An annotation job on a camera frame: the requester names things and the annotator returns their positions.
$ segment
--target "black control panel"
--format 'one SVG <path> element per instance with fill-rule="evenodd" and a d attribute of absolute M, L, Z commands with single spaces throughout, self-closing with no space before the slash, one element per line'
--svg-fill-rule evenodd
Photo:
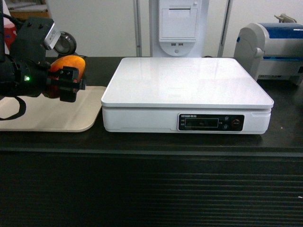
<path fill-rule="evenodd" d="M 243 115 L 180 113 L 179 131 L 242 131 Z"/>

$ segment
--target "scale platform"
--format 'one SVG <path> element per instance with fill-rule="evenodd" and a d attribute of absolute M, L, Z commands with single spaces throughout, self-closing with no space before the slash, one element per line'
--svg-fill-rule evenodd
<path fill-rule="evenodd" d="M 110 132 L 263 134 L 274 101 L 231 58 L 124 58 L 102 98 Z"/>

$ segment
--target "label printer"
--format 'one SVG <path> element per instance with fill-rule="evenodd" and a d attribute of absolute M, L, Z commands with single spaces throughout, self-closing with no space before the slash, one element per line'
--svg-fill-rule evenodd
<path fill-rule="evenodd" d="M 303 79 L 303 26 L 250 23 L 240 30 L 234 58 L 255 79 Z"/>

